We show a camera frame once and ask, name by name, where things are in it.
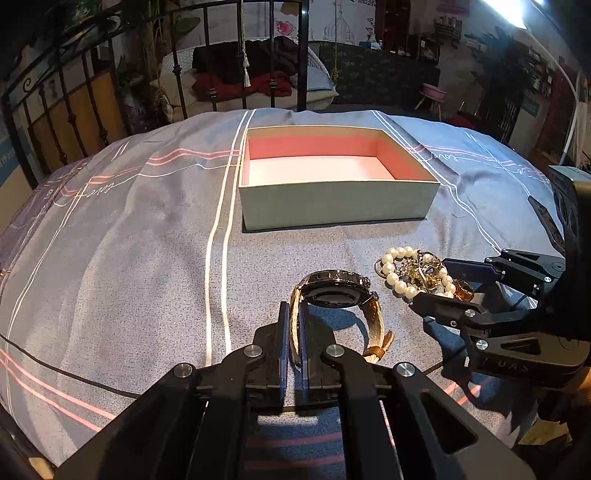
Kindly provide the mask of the gold chain jewelry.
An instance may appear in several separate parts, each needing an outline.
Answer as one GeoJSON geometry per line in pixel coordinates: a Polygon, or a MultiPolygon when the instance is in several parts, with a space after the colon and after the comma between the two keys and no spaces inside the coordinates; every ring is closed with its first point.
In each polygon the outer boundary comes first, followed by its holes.
{"type": "Polygon", "coordinates": [[[453,278],[439,257],[411,246],[388,248],[375,262],[374,270],[394,296],[407,303],[421,293],[464,302],[475,296],[470,284],[453,278]]]}

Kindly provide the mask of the pink stool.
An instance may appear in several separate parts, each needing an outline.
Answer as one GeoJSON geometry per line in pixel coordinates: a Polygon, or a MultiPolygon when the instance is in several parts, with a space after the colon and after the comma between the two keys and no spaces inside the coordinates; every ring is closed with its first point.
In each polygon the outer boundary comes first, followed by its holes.
{"type": "Polygon", "coordinates": [[[431,100],[436,108],[437,118],[439,121],[442,120],[442,105],[447,98],[447,92],[444,90],[439,89],[438,87],[424,83],[421,91],[422,98],[419,100],[418,104],[415,107],[415,110],[418,111],[421,105],[425,102],[426,99],[431,100]]]}

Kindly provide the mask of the pale green open box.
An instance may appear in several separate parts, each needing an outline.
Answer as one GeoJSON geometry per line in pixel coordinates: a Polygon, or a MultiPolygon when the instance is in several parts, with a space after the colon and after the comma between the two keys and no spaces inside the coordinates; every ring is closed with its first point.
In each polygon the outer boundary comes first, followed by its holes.
{"type": "Polygon", "coordinates": [[[382,129],[250,128],[238,190],[249,232],[423,219],[440,183],[382,129]]]}

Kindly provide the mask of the black iron bed frame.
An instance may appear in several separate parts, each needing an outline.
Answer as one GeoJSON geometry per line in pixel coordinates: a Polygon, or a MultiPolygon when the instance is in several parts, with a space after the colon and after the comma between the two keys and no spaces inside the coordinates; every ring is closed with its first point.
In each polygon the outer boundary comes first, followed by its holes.
{"type": "Polygon", "coordinates": [[[249,86],[246,42],[284,36],[297,42],[297,110],[308,107],[308,13],[295,1],[297,29],[279,29],[280,3],[259,3],[266,27],[246,31],[245,1],[122,1],[56,36],[6,87],[1,113],[14,157],[36,187],[57,169],[134,133],[172,123],[150,86],[164,57],[235,41],[230,55],[249,86]]]}

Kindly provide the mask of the black flat remote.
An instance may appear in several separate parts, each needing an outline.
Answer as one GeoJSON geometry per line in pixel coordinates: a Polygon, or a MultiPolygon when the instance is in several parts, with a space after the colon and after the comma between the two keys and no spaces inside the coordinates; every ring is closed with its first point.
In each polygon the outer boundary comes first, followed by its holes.
{"type": "Polygon", "coordinates": [[[536,216],[538,217],[538,220],[544,228],[548,236],[549,242],[551,243],[553,248],[557,252],[559,252],[563,257],[565,257],[565,241],[547,208],[538,200],[536,200],[533,196],[528,197],[528,202],[535,211],[536,216]]]}

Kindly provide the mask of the white wicker swing chair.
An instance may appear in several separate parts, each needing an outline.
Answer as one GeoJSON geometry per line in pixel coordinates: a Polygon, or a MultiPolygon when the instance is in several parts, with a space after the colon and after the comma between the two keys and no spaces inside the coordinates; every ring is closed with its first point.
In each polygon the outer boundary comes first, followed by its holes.
{"type": "Polygon", "coordinates": [[[246,42],[252,66],[249,86],[238,78],[230,55],[235,41],[181,49],[164,57],[150,86],[171,122],[205,112],[276,107],[297,110],[297,42],[280,36],[246,42]]]}

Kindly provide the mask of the red cushion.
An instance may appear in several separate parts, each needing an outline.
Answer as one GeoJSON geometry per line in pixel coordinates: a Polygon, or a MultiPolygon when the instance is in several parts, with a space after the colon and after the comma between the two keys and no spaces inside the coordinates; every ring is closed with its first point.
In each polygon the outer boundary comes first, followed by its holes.
{"type": "Polygon", "coordinates": [[[215,100],[224,102],[260,93],[270,97],[288,97],[293,94],[293,85],[286,72],[264,73],[250,79],[250,86],[243,87],[242,83],[225,83],[216,76],[196,74],[191,86],[198,101],[215,100]]]}

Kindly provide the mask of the wristwatch with tan strap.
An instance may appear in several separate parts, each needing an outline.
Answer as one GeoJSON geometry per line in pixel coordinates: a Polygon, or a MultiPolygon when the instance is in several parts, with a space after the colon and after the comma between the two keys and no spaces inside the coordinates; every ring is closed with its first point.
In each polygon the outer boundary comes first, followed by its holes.
{"type": "Polygon", "coordinates": [[[290,356],[297,368],[303,364],[300,313],[304,302],[329,309],[359,307],[369,330],[367,348],[362,354],[368,363],[380,362],[394,341],[394,333],[385,329],[379,296],[367,277],[345,270],[312,272],[294,286],[290,296],[290,356]]]}

